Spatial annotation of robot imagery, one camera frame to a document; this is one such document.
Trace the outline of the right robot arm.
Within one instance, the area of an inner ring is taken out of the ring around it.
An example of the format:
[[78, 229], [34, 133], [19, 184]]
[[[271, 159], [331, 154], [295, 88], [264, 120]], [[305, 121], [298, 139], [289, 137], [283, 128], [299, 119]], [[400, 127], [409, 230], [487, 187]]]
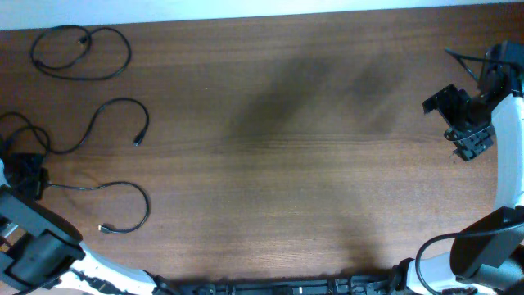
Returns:
[[450, 84], [423, 102], [449, 128], [454, 154], [470, 161], [497, 147], [494, 210], [458, 233], [426, 241], [394, 289], [415, 294], [523, 292], [523, 46], [503, 41], [488, 49], [471, 97]]

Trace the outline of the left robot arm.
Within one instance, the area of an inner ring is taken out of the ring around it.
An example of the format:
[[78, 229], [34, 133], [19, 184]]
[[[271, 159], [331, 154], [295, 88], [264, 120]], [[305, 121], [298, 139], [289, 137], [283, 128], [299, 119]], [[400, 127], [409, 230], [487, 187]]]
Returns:
[[1, 281], [29, 294], [70, 288], [88, 294], [179, 294], [169, 281], [114, 263], [89, 249], [67, 220], [21, 194], [1, 160]]

